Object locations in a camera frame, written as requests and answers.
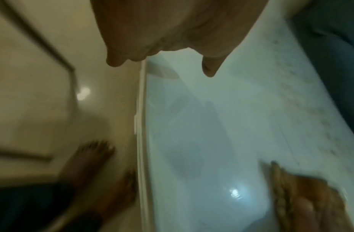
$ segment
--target foot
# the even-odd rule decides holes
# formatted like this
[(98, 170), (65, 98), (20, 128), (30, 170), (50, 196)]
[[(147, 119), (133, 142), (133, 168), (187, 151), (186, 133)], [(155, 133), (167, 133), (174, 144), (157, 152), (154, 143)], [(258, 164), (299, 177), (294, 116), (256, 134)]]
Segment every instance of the foot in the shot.
[(60, 174), (60, 181), (70, 183), (78, 193), (114, 154), (106, 141), (93, 141), (78, 148)]
[(135, 171), (127, 172), (96, 204), (95, 212), (107, 221), (133, 204), (137, 182)]

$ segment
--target dark fabric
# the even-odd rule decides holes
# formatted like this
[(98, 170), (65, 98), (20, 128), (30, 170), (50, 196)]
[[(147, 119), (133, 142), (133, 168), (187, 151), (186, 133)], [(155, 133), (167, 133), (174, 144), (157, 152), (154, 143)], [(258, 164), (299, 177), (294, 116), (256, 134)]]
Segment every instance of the dark fabric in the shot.
[(354, 0), (318, 0), (293, 18), (297, 37), (354, 133)]
[(97, 232), (101, 226), (102, 219), (93, 212), (87, 212), (76, 217), (60, 232)]
[(67, 184), (0, 188), (0, 232), (33, 232), (45, 227), (71, 203)]

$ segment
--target tile floor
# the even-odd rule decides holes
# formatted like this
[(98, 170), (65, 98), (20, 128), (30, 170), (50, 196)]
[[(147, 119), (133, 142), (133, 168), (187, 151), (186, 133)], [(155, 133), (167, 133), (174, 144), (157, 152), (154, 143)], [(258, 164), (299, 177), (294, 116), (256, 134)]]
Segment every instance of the tile floor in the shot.
[[(49, 164), (0, 158), (0, 184), (53, 179), (79, 144), (106, 138), (118, 153), (76, 201), (69, 212), (74, 214), (136, 168), (133, 117), (140, 64), (106, 65), (88, 1), (11, 3), (76, 67), (82, 94), (76, 106), (67, 71), (0, 15), (0, 148), (54, 156)], [(139, 202), (102, 231), (141, 231)]]

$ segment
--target pants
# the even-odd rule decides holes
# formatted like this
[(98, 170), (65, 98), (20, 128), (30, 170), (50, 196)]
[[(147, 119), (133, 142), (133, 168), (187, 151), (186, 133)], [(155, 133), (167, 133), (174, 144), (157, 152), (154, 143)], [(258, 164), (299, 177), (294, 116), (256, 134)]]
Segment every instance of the pants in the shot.
[[(35, 232), (62, 214), (74, 197), (63, 183), (0, 188), (0, 232)], [(96, 232), (101, 218), (93, 212), (79, 215), (62, 232)]]

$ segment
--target white table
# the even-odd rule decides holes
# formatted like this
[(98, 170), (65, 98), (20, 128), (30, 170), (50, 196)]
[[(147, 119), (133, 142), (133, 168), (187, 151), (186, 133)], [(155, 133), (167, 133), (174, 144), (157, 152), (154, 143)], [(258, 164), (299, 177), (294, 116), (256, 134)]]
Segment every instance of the white table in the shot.
[(214, 78), (196, 52), (163, 52), (146, 91), (157, 231), (279, 231), (272, 160), (341, 188), (354, 222), (354, 135), (275, 2)]

